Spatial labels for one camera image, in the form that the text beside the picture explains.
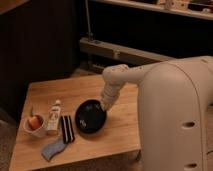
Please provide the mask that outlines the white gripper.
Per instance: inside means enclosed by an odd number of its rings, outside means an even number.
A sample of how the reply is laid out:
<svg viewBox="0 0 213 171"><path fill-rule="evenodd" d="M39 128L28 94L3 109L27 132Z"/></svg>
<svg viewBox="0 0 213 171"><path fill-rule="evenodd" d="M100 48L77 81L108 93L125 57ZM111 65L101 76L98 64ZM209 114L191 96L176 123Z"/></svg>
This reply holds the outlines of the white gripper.
<svg viewBox="0 0 213 171"><path fill-rule="evenodd" d="M106 84L101 92L101 108L108 111L119 98L122 86Z"/></svg>

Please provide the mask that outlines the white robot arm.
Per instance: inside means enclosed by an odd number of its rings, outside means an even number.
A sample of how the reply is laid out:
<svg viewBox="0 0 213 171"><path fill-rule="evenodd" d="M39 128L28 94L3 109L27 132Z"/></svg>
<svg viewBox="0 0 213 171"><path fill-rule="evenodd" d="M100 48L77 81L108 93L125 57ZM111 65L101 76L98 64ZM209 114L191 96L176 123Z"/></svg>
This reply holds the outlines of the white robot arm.
<svg viewBox="0 0 213 171"><path fill-rule="evenodd" d="M121 64L105 68L102 76L105 111L126 83L138 86L144 171L207 171L205 114L213 104L213 57Z"/></svg>

